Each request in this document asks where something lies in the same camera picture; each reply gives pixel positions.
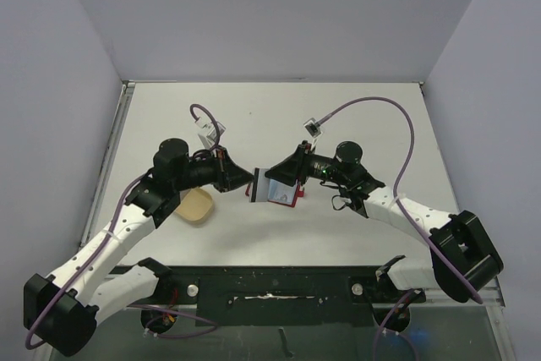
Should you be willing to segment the red leather card holder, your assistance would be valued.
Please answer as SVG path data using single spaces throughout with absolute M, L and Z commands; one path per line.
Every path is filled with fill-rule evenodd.
M 295 207 L 298 199 L 304 197 L 304 187 L 288 186 L 275 180 L 261 179 L 253 188 L 250 184 L 245 191 L 250 203 L 272 203 Z

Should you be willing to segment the silver VIP card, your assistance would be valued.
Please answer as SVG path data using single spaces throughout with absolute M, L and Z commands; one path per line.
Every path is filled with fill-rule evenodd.
M 296 196 L 296 186 L 288 186 L 283 183 L 277 183 L 270 195 L 270 200 L 279 204 L 291 205 Z

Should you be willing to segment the white grey card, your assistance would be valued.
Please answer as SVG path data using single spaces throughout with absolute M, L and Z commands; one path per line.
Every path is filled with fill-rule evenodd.
M 263 203 L 268 201 L 270 179 L 265 176 L 266 169 L 256 167 L 254 179 L 249 189 L 250 203 Z

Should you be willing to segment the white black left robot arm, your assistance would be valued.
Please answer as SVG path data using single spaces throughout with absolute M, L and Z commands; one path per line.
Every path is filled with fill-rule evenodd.
M 131 248 L 179 207 L 183 191 L 211 185 L 226 193 L 252 180 L 252 174 L 222 146 L 191 154 L 182 139 L 162 141 L 152 167 L 121 194 L 112 219 L 66 263 L 25 283 L 26 348 L 48 344 L 66 357 L 73 356 L 109 316 L 142 298 L 155 303 L 168 299 L 169 270 L 153 259 L 143 260 L 116 281 L 105 279 Z

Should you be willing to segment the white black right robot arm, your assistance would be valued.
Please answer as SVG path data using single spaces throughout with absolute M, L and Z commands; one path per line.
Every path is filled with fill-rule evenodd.
M 313 178 L 337 190 L 345 206 L 382 222 L 427 246 L 429 261 L 400 254 L 376 273 L 377 293 L 394 301 L 410 289 L 439 289 L 458 303 L 481 303 L 480 290 L 503 270 L 503 261 L 480 219 L 470 211 L 439 211 L 399 196 L 362 165 L 362 148 L 344 141 L 332 157 L 313 152 L 304 141 L 285 160 L 267 170 L 288 186 Z

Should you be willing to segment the beige oval tray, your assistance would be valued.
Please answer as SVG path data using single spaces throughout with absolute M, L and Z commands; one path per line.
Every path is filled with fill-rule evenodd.
M 214 210 L 212 196 L 202 188 L 183 191 L 180 198 L 180 205 L 174 214 L 188 224 L 202 224 Z

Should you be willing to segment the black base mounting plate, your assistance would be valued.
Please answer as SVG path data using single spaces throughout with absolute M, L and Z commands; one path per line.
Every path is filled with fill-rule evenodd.
M 174 266 L 143 304 L 193 306 L 220 326 L 372 326 L 403 292 L 374 266 Z

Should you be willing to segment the aluminium left rail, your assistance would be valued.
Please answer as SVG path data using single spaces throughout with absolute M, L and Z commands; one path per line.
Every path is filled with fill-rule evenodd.
M 117 108 L 113 118 L 110 134 L 108 136 L 106 149 L 101 161 L 101 167 L 97 179 L 94 194 L 90 205 L 90 211 L 87 216 L 81 239 L 79 241 L 79 249 L 82 249 L 91 239 L 93 229 L 97 223 L 97 218 L 100 214 L 102 201 L 104 199 L 108 179 L 111 174 L 112 165 L 115 160 L 119 141 L 122 136 L 123 127 L 128 116 L 128 110 L 133 99 L 136 83 L 134 81 L 123 81 L 122 89 L 118 99 Z

